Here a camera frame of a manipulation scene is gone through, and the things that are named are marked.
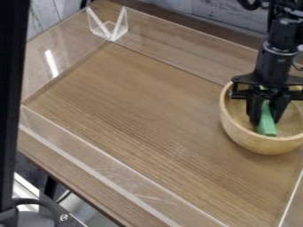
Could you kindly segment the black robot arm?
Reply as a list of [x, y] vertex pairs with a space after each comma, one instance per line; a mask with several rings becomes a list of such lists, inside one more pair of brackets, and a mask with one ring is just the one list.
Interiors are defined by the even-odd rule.
[[235, 76], [232, 99], [246, 100], [246, 114], [257, 125], [262, 119], [262, 105], [270, 101], [270, 113], [278, 123], [291, 101], [303, 100], [303, 91], [293, 86], [303, 85], [303, 77], [291, 75], [294, 58], [303, 44], [303, 0], [236, 0], [254, 11], [267, 3], [267, 40], [258, 52], [257, 66], [250, 74]]

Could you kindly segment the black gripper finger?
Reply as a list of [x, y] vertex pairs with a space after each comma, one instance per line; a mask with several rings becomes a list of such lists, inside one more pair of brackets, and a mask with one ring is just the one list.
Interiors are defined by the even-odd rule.
[[246, 99], [246, 114], [249, 115], [250, 122], [254, 126], [261, 120], [263, 103], [265, 98], [259, 94], [251, 92]]
[[274, 122], [279, 122], [283, 116], [283, 113], [287, 109], [287, 105], [290, 101], [291, 101], [291, 96], [289, 94], [283, 94], [270, 102], [270, 109], [271, 109]]

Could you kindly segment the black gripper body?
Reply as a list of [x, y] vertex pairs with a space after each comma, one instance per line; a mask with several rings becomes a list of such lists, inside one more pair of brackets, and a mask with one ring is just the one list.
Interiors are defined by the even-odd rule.
[[298, 49], [281, 50], [270, 43], [263, 43], [255, 70], [231, 79], [231, 99], [249, 99], [250, 95], [257, 94], [270, 100], [285, 95], [290, 95], [293, 100], [303, 100], [303, 91], [290, 89], [303, 85], [303, 78], [289, 73], [297, 55]]

